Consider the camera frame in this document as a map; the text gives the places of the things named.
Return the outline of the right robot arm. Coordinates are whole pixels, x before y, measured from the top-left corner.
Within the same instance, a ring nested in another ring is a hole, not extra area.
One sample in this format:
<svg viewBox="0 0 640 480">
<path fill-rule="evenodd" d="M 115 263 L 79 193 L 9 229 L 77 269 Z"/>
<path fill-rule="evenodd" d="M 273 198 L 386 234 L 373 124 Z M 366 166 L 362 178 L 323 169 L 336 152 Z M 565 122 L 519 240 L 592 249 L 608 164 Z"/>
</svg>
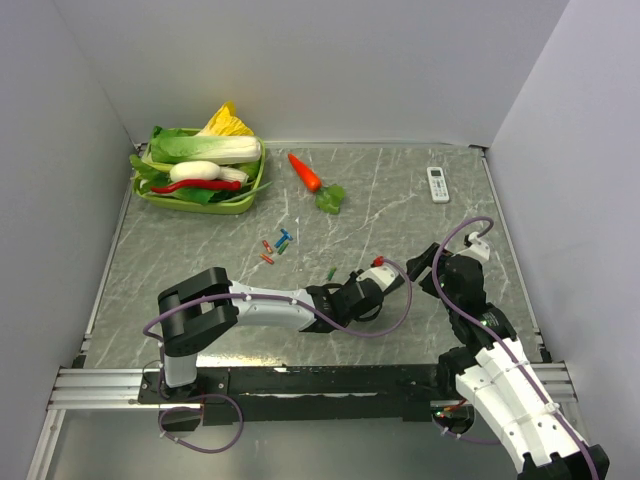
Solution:
<svg viewBox="0 0 640 480">
<path fill-rule="evenodd" d="M 569 424 L 536 376 L 514 327 L 487 300 L 481 262 L 434 243 L 408 261 L 407 272 L 443 302 L 461 343 L 438 359 L 438 390 L 473 407 L 518 478 L 605 478 L 610 461 L 604 449 Z"/>
</svg>

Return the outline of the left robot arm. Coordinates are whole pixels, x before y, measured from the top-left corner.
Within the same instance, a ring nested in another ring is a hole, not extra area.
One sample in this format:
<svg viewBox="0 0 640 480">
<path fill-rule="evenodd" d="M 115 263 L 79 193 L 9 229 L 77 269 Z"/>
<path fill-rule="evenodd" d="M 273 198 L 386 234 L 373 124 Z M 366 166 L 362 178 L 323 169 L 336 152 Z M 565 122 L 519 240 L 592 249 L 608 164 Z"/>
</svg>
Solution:
<svg viewBox="0 0 640 480">
<path fill-rule="evenodd" d="M 282 291 L 244 285 L 221 267 L 205 270 L 158 297 L 162 332 L 162 390 L 176 402 L 198 387 L 198 354 L 234 326 L 282 327 L 331 333 L 350 323 L 375 319 L 397 274 L 373 266 L 350 274 L 343 284 Z"/>
</svg>

